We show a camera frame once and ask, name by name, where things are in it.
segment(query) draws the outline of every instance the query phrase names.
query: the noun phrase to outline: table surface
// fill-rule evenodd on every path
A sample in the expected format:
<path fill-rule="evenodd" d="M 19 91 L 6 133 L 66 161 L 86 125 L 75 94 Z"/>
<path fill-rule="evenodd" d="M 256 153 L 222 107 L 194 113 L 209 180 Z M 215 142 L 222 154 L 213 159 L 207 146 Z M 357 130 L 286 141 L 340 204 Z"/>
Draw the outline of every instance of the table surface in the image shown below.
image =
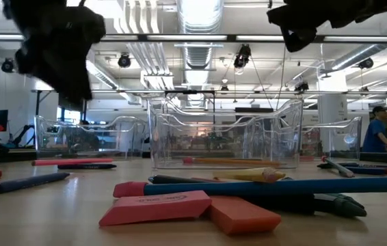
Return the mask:
<path fill-rule="evenodd" d="M 387 193 L 351 194 L 367 217 L 346 219 L 281 213 L 282 223 L 270 233 L 226 236 L 210 221 L 166 221 L 98 226 L 115 199 L 114 185 L 153 174 L 210 178 L 207 170 L 153 172 L 149 159 L 121 161 L 113 170 L 80 170 L 66 180 L 0 195 L 0 246 L 21 245 L 387 245 Z M 339 178 L 333 171 L 301 163 L 285 170 L 294 179 Z M 56 166 L 29 162 L 2 163 L 2 180 L 56 172 Z"/>

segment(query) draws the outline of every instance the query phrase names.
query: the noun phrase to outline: cap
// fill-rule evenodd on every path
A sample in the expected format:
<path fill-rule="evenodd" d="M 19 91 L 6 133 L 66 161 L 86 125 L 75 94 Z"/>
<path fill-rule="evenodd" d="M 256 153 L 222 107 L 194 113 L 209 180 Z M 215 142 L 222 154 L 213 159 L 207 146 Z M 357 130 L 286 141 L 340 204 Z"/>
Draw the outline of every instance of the cap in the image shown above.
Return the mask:
<path fill-rule="evenodd" d="M 386 111 L 386 109 L 382 106 L 376 106 L 373 108 L 373 113 L 377 113 L 377 112 L 380 112 L 380 111 Z"/>

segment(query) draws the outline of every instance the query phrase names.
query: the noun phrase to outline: person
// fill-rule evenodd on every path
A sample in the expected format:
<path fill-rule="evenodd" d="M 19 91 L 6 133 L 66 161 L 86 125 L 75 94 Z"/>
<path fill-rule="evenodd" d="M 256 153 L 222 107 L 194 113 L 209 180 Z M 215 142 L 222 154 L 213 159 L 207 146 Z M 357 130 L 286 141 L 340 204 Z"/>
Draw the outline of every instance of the person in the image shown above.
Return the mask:
<path fill-rule="evenodd" d="M 363 152 L 387 152 L 387 138 L 385 136 L 384 120 L 387 120 L 385 108 L 376 106 L 373 109 L 375 119 L 366 130 Z"/>

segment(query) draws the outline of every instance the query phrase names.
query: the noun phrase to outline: clear plastic bin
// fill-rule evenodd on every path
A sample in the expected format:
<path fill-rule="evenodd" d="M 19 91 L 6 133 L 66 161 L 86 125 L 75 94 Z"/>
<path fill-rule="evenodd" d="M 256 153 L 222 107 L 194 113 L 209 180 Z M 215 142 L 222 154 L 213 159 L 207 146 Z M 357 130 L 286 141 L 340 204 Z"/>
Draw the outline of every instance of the clear plastic bin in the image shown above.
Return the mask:
<path fill-rule="evenodd" d="M 118 116 L 106 125 L 78 125 L 36 116 L 38 157 L 142 157 L 147 123 Z"/>
<path fill-rule="evenodd" d="M 362 118 L 329 124 L 303 126 L 302 156 L 315 160 L 327 156 L 335 161 L 358 161 Z"/>
<path fill-rule="evenodd" d="M 303 102 L 290 100 L 274 113 L 193 113 L 167 98 L 148 100 L 151 159 L 157 169 L 259 167 L 256 161 L 297 167 Z M 208 163 L 188 163 L 191 158 Z M 224 159 L 243 159 L 244 164 Z"/>

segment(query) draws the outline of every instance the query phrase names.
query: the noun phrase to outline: blue shirt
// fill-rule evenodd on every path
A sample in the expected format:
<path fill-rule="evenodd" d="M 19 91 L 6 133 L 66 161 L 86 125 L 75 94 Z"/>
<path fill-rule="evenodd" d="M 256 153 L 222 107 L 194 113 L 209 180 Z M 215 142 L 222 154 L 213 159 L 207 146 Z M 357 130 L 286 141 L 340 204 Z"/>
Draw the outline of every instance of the blue shirt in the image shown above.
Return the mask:
<path fill-rule="evenodd" d="M 385 126 L 381 120 L 372 120 L 366 130 L 363 152 L 386 152 L 386 146 L 377 134 L 385 135 Z"/>

